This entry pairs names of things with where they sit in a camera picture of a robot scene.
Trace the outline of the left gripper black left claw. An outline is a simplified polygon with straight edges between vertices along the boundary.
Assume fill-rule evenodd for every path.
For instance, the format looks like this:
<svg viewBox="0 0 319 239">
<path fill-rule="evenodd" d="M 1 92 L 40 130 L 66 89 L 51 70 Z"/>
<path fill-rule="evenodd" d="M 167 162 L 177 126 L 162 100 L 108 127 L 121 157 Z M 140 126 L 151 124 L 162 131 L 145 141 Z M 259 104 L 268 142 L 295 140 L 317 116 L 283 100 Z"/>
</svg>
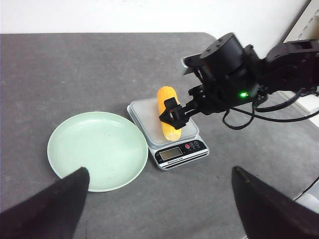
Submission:
<svg viewBox="0 0 319 239">
<path fill-rule="evenodd" d="M 89 172 L 81 167 L 0 214 L 2 239 L 71 239 L 82 215 Z"/>
</svg>

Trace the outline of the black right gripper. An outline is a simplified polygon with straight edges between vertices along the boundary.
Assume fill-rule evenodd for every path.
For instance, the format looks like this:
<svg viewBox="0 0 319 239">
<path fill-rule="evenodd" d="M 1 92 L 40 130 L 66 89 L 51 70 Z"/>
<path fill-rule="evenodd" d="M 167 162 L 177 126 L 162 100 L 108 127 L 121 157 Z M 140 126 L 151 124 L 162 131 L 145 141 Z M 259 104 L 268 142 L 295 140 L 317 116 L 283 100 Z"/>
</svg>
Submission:
<svg viewBox="0 0 319 239">
<path fill-rule="evenodd" d="M 188 91 L 193 99 L 184 108 L 175 97 L 164 100 L 165 110 L 159 119 L 175 129 L 186 126 L 196 113 L 221 113 L 247 103 L 258 107 L 268 98 L 265 88 L 258 83 L 261 60 L 253 47 L 243 47 L 233 32 L 182 62 L 185 74 L 194 73 L 201 85 Z"/>
</svg>

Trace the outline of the left gripper black right claw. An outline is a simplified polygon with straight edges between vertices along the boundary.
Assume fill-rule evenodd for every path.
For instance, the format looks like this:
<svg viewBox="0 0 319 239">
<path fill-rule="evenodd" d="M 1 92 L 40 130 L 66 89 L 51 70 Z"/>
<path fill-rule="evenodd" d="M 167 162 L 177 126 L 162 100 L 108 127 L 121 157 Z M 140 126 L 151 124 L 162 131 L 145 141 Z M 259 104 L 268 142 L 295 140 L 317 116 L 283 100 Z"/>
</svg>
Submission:
<svg viewBox="0 0 319 239">
<path fill-rule="evenodd" d="M 236 207 L 250 239 L 317 239 L 319 215 L 240 166 L 232 168 Z"/>
</svg>

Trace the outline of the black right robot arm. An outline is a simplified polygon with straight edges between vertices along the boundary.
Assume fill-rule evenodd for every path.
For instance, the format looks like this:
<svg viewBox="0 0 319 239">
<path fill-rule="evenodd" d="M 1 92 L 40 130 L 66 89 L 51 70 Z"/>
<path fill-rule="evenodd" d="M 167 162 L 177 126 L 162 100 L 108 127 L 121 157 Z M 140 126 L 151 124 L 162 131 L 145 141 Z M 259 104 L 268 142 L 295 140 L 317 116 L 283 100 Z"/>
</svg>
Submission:
<svg viewBox="0 0 319 239">
<path fill-rule="evenodd" d="M 298 98 L 318 94 L 319 42 L 316 39 L 280 43 L 259 58 L 252 45 L 243 47 L 234 33 L 216 39 L 202 53 L 185 57 L 186 74 L 200 85 L 189 90 L 192 100 L 181 106 L 175 98 L 164 101 L 160 121 L 180 129 L 190 117 L 231 110 L 251 104 L 250 118 L 274 112 Z"/>
</svg>

